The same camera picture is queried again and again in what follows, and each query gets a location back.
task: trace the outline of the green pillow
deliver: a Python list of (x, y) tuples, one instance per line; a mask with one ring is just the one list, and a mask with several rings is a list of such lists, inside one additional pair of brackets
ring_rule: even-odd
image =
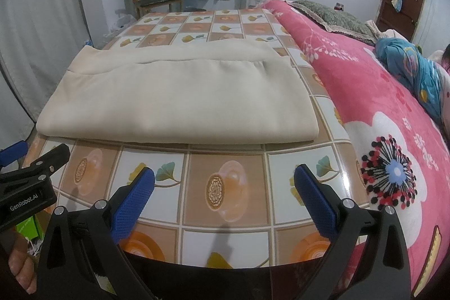
[(291, 3), (313, 21), (325, 27), (328, 32), (341, 33), (353, 39), (374, 46), (376, 39), (372, 31), (354, 15), (344, 11), (336, 11), (323, 4), (299, 0)]

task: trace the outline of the human hand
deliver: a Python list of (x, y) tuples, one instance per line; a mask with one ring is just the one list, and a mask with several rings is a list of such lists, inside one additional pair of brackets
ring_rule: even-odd
[(34, 261), (26, 251), (28, 242), (20, 233), (14, 233), (15, 241), (13, 250), (10, 253), (8, 265), (15, 276), (17, 282), (22, 286), (28, 294), (36, 291), (36, 272), (34, 269)]

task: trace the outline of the pink blanket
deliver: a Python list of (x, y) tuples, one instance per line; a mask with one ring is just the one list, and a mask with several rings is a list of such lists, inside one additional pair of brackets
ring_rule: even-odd
[(450, 241), (450, 160), (436, 125), (376, 60), (374, 48), (328, 33), (282, 0), (264, 5), (291, 34), (336, 105), (371, 209), (396, 208), (418, 293)]

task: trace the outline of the silver screw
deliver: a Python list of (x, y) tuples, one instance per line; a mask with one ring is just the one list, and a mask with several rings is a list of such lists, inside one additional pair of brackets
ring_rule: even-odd
[(64, 212), (64, 206), (58, 206), (57, 208), (55, 208), (55, 210), (53, 210), (53, 213), (55, 215), (61, 215)]
[(101, 209), (104, 209), (105, 207), (106, 207), (106, 204), (107, 204), (107, 202), (105, 201), (105, 200), (98, 200), (96, 203), (95, 203), (95, 208), (96, 209), (99, 209), (99, 210), (101, 210)]
[(345, 207), (347, 207), (348, 209), (352, 209), (355, 207), (355, 203), (353, 202), (353, 200), (346, 198), (342, 201), (342, 203), (344, 204)]
[(390, 215), (395, 213), (395, 208), (393, 208), (392, 206), (386, 206), (384, 210), (386, 210), (386, 212)]

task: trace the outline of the gray curtain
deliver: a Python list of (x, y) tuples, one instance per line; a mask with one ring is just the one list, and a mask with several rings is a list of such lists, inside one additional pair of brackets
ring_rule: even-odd
[[(87, 40), (79, 0), (0, 0), (0, 136), (8, 136), (5, 141), (28, 136)], [(5, 144), (0, 140), (0, 148)]]

